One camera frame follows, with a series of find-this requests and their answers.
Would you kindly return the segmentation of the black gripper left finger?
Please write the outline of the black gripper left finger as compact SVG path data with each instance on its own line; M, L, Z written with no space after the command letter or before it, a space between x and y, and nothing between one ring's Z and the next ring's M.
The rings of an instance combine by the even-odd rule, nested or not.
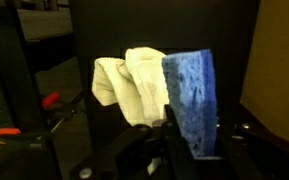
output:
M184 180L183 140L175 115L164 106L166 118L152 127L135 125L103 149L70 170L72 180Z

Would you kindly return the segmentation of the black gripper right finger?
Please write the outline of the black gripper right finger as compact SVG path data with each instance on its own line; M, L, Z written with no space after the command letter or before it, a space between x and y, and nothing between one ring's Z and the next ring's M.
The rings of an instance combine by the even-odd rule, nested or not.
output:
M289 142L243 105L220 123L218 139L237 180L289 180Z

